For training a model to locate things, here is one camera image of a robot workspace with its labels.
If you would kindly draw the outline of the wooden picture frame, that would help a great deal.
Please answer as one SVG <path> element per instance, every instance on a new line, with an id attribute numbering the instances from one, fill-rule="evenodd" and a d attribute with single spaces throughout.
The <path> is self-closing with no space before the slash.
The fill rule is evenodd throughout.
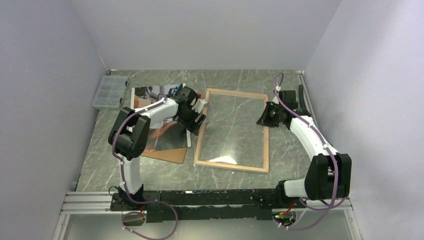
<path id="1" fill-rule="evenodd" d="M 269 100 L 267 94 L 208 88 L 206 90 L 205 99 L 209 102 L 209 104 L 210 104 L 211 94 L 262 99 L 264 101 L 263 110 L 265 109 L 266 103 Z M 203 113 L 206 115 L 206 117 L 208 116 L 209 104 L 208 104 L 208 107 L 203 110 Z M 195 149 L 195 154 L 194 154 L 194 162 L 193 162 L 193 164 L 195 166 L 199 165 L 199 166 L 230 169 L 232 171 L 249 171 L 249 172 L 256 172 L 256 173 L 267 173 L 269 171 L 269 129 L 268 129 L 268 127 L 265 127 L 265 126 L 261 126 L 261 127 L 264 128 L 264 130 L 263 130 L 263 133 L 264 133 L 264 136 L 263 136 L 264 137 L 264 139 L 263 139 L 263 167 L 262 168 L 201 161 L 200 160 L 200 154 L 201 154 L 202 140 L 203 140 L 203 134 L 204 134 L 206 119 L 203 122 L 202 126 L 200 127 L 200 131 L 199 131 L 198 138 L 197 138 L 197 144 L 196 144 L 196 149 Z"/>

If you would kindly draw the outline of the printed photo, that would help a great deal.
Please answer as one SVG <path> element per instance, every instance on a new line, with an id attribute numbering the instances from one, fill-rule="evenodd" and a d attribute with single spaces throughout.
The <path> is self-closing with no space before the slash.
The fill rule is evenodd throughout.
<path id="1" fill-rule="evenodd" d="M 174 93 L 184 86 L 186 86 L 185 83 L 133 87 L 131 89 L 130 107 L 137 110 L 155 104 L 170 91 Z M 155 116 L 151 119 L 144 149 L 145 153 L 189 148 L 191 146 L 190 132 L 181 123 L 178 123 L 172 117 Z"/>

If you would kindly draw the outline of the brown backing board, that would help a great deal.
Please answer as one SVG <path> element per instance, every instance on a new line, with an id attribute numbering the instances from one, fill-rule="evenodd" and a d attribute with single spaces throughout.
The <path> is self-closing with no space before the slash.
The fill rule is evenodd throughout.
<path id="1" fill-rule="evenodd" d="M 143 157 L 153 158 L 175 164 L 182 164 L 186 156 L 187 148 L 175 148 L 167 150 L 144 151 Z"/>

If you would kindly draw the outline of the clear glass pane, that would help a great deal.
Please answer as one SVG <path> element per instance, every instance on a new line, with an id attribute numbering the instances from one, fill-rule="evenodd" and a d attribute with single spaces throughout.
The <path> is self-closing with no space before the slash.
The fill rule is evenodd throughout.
<path id="1" fill-rule="evenodd" d="M 199 159 L 202 162 L 263 168 L 264 111 L 259 98 L 211 94 Z"/>

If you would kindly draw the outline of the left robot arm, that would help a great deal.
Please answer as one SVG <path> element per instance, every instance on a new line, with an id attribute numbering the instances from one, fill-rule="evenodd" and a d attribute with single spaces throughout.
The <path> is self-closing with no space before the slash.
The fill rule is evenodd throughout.
<path id="1" fill-rule="evenodd" d="M 158 101 L 147 106 L 120 110 L 108 137 L 112 155 L 120 170 L 119 193 L 130 210 L 143 204 L 144 185 L 140 175 L 140 155 L 147 147 L 150 127 L 171 118 L 185 130 L 199 134 L 208 101 L 188 86 L 179 86 L 167 94 L 159 93 Z"/>

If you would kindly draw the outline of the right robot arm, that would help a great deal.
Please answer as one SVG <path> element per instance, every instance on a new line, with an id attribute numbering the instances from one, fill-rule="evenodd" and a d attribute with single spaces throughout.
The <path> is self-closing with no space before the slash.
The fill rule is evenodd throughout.
<path id="1" fill-rule="evenodd" d="M 298 138 L 310 159 L 304 178 L 278 183 L 277 205 L 286 208 L 295 198 L 329 200 L 348 197 L 352 159 L 346 153 L 339 153 L 323 137 L 304 101 L 297 101 L 294 90 L 278 90 L 275 99 L 266 103 L 256 123 L 269 128 L 285 125 Z"/>

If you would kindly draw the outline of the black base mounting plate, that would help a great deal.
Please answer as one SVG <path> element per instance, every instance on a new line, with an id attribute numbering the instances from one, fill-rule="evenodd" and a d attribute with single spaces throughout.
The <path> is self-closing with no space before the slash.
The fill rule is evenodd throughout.
<path id="1" fill-rule="evenodd" d="M 297 197 L 285 198 L 278 188 L 219 190 L 145 190 L 143 201 L 130 201 L 127 195 L 111 194 L 113 212 L 138 211 L 147 223 L 209 219 L 271 220 L 289 208 L 301 208 Z"/>

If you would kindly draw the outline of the clear plastic organizer box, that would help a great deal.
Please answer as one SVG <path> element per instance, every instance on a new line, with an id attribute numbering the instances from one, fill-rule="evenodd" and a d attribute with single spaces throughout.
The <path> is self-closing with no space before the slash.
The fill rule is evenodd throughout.
<path id="1" fill-rule="evenodd" d="M 119 75 L 104 75 L 100 81 L 92 106 L 96 109 L 118 108 L 124 99 L 128 78 Z"/>

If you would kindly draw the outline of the aluminium rail frame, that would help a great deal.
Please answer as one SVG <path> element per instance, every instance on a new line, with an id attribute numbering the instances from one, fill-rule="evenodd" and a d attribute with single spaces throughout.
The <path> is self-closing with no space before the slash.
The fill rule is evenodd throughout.
<path id="1" fill-rule="evenodd" d="M 56 240 L 360 240 L 349 200 L 324 211 L 319 201 L 270 220 L 254 218 L 168 220 L 148 223 L 142 211 L 111 211 L 114 191 L 68 192 L 53 235 Z"/>

